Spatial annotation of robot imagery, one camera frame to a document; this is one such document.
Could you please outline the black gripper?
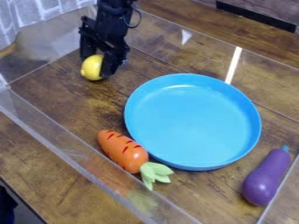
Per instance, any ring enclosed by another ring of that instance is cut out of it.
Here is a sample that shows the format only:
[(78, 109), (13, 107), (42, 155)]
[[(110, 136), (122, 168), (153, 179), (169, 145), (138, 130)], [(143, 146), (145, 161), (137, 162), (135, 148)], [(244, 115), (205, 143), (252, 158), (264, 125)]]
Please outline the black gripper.
[(98, 50), (105, 53), (101, 77), (107, 78), (127, 63), (127, 29), (134, 12), (135, 0), (98, 0), (98, 15), (81, 18), (79, 53), (86, 60)]

